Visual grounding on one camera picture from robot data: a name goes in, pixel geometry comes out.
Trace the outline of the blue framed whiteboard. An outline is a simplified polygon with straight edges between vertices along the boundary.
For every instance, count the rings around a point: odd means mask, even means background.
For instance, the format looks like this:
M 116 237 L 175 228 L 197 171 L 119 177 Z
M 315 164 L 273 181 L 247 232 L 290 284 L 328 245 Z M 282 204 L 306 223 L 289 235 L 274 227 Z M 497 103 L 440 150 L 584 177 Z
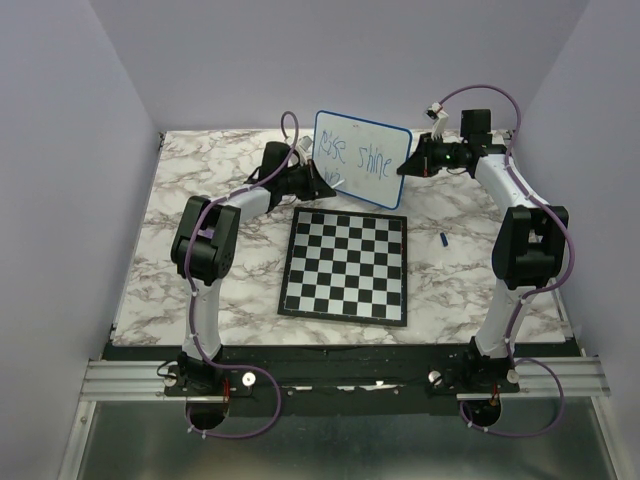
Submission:
M 404 177 L 396 170 L 409 157 L 412 133 L 402 127 L 320 110 L 316 113 L 312 159 L 329 185 L 378 207 L 399 207 Z

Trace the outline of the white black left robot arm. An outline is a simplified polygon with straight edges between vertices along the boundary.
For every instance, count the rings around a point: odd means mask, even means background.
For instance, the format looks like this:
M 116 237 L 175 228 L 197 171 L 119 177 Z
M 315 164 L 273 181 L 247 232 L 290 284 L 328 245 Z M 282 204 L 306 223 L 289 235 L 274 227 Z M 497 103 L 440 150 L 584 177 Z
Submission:
M 271 141 L 261 165 L 237 191 L 218 200 L 192 196 L 187 201 L 170 252 L 190 294 L 178 378 L 201 395 L 222 384 L 222 370 L 211 362 L 222 351 L 220 290 L 233 264 L 239 227 L 271 212 L 287 196 L 311 201 L 336 195 L 314 165 L 311 146 L 308 136 L 295 146 Z

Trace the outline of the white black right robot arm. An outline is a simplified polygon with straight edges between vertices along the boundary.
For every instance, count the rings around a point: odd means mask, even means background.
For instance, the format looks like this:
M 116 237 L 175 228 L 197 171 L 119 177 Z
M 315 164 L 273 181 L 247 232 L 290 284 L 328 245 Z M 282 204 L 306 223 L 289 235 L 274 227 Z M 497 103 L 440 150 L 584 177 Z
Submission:
M 517 171 L 509 148 L 493 140 L 491 112 L 465 110 L 460 139 L 442 138 L 448 115 L 440 103 L 426 111 L 433 129 L 420 136 L 416 150 L 397 172 L 433 177 L 444 169 L 461 169 L 487 191 L 501 212 L 502 224 L 491 254 L 496 278 L 484 323 L 451 368 L 441 367 L 436 388 L 481 392 L 515 380 L 515 339 L 531 301 L 561 271 L 568 212 L 549 206 Z

